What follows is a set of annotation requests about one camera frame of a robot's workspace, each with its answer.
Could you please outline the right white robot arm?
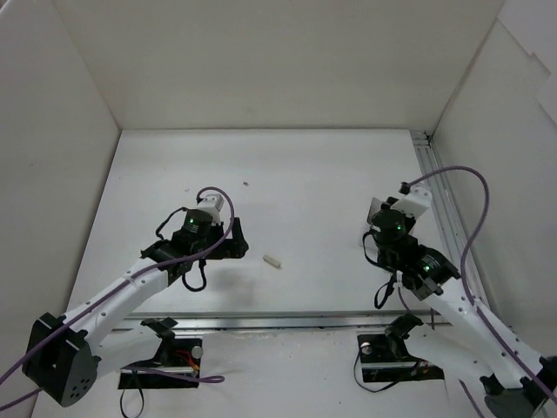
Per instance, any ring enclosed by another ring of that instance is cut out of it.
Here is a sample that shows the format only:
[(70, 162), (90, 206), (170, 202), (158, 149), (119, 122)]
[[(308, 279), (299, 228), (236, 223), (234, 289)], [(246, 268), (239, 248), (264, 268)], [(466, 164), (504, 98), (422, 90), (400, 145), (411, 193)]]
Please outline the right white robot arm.
[(533, 417), (555, 393), (556, 359), (529, 347), (475, 298), (467, 298), (456, 266), (441, 252), (420, 244), (411, 231), (425, 205), (389, 198), (368, 217), (377, 247), (375, 266), (388, 271), (457, 332), (451, 340), (419, 317), (405, 313), (386, 327), (386, 351), (429, 361), (464, 382), (478, 382), (496, 417)]

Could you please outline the beige eraser block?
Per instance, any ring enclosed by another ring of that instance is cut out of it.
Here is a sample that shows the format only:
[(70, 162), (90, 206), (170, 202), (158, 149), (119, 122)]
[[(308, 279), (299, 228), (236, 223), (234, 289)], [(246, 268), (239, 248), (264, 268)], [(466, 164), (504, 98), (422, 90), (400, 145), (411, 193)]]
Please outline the beige eraser block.
[(282, 267), (282, 264), (279, 260), (275, 259), (274, 257), (272, 257), (269, 254), (265, 254), (263, 256), (263, 261), (268, 264), (269, 266), (272, 266), (275, 269), (280, 269)]

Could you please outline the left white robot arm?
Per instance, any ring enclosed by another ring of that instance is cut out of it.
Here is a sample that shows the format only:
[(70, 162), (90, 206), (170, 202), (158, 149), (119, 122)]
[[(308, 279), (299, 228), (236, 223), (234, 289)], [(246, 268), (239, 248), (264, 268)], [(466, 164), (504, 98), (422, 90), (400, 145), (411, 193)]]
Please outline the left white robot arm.
[(80, 401), (95, 381), (137, 361), (161, 366), (174, 354), (175, 321), (143, 320), (124, 334), (113, 329), (137, 307), (208, 260), (234, 260), (249, 246), (241, 221), (218, 223), (208, 209), (189, 209), (169, 239), (159, 236), (120, 278), (93, 298), (58, 317), (37, 319), (22, 371), (63, 408)]

